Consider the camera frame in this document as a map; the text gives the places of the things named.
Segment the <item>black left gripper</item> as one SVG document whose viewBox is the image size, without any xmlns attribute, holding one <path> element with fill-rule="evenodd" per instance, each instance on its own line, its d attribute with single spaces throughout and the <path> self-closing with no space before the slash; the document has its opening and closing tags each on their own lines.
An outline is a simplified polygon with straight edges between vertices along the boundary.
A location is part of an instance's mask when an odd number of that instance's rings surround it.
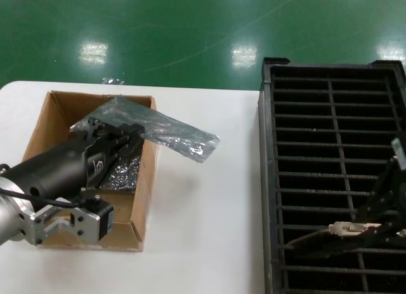
<svg viewBox="0 0 406 294">
<path fill-rule="evenodd" d="M 144 132 L 145 127 L 140 124 L 116 127 L 90 117 L 86 138 L 62 142 L 10 168 L 6 178 L 35 196 L 73 196 L 83 187 L 99 187 L 114 162 L 128 157 L 143 143 Z"/>
</svg>

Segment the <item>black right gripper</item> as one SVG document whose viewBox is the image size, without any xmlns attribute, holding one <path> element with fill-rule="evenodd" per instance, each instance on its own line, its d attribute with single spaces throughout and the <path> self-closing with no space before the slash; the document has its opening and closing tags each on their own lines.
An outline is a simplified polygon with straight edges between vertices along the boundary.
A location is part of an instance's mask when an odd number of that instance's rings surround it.
<svg viewBox="0 0 406 294">
<path fill-rule="evenodd" d="M 375 222 L 391 208 L 391 203 L 399 213 L 405 213 L 405 170 L 399 167 L 396 157 L 387 161 L 368 200 L 359 207 L 358 222 Z M 391 222 L 370 224 L 365 234 L 365 240 L 368 243 L 405 243 L 405 229 Z"/>
</svg>

